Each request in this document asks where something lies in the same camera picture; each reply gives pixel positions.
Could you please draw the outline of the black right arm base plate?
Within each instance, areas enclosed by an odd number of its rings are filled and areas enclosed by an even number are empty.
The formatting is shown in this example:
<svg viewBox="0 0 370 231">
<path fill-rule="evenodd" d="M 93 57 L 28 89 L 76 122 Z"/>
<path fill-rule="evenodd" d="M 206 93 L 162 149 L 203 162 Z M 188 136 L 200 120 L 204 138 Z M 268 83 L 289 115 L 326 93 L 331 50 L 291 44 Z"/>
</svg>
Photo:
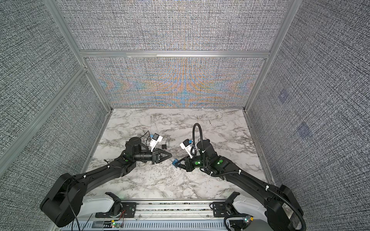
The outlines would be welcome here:
<svg viewBox="0 0 370 231">
<path fill-rule="evenodd" d="M 233 217 L 233 218 L 250 218 L 251 215 L 245 213 L 239 213 L 233 207 L 232 204 L 228 204 L 226 202 L 211 202 L 209 204 L 210 209 L 213 212 L 214 217 L 216 218 L 226 218 L 226 217 Z"/>
</svg>

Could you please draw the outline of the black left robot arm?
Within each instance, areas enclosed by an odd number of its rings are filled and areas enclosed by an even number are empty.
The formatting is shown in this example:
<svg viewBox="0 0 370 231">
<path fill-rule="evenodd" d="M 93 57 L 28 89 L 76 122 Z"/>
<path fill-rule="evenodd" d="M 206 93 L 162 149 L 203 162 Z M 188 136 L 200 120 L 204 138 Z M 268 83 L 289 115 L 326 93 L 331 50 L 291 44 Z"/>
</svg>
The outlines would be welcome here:
<svg viewBox="0 0 370 231">
<path fill-rule="evenodd" d="M 77 218 L 84 196 L 98 186 L 129 174 L 139 162 L 158 164 L 172 157 L 172 154 L 149 148 L 141 138 L 132 137 L 125 144 L 125 150 L 105 166 L 86 173 L 61 175 L 40 204 L 40 210 L 59 228 Z"/>
</svg>

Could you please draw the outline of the blue padlock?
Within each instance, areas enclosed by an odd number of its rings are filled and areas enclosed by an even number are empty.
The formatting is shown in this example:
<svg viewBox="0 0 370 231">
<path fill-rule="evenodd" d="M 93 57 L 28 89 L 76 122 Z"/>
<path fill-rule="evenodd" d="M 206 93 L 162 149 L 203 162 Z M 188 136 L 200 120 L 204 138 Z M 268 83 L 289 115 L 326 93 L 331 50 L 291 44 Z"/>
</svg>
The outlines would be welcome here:
<svg viewBox="0 0 370 231">
<path fill-rule="evenodd" d="M 172 162 L 172 165 L 173 165 L 175 168 L 177 168 L 177 167 L 178 167 L 177 162 L 178 162 L 178 160 L 177 160 L 177 159 L 175 159 L 175 160 Z"/>
</svg>

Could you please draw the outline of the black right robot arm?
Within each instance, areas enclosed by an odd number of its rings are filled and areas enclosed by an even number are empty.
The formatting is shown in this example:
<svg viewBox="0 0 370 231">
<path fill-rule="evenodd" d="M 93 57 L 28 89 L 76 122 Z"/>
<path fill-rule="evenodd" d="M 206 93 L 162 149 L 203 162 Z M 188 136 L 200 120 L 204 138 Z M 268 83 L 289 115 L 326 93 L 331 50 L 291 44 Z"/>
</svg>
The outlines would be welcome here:
<svg viewBox="0 0 370 231">
<path fill-rule="evenodd" d="M 264 182 L 239 168 L 230 159 L 220 156 L 210 140 L 198 143 L 186 139 L 180 147 L 187 156 L 174 165 L 187 172 L 199 168 L 212 178 L 230 182 L 254 197 L 265 209 L 264 216 L 274 231 L 305 231 L 304 212 L 293 192 L 285 185 L 277 187 Z"/>
</svg>

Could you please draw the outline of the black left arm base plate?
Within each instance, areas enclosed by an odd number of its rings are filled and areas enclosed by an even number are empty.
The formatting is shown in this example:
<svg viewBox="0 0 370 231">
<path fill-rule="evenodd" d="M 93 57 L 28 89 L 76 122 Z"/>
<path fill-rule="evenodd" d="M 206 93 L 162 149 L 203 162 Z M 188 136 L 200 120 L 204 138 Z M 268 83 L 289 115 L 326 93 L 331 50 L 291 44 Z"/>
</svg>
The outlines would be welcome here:
<svg viewBox="0 0 370 231">
<path fill-rule="evenodd" d="M 95 218 L 134 218 L 136 213 L 136 202 L 115 203 L 113 207 L 105 213 L 96 213 Z"/>
</svg>

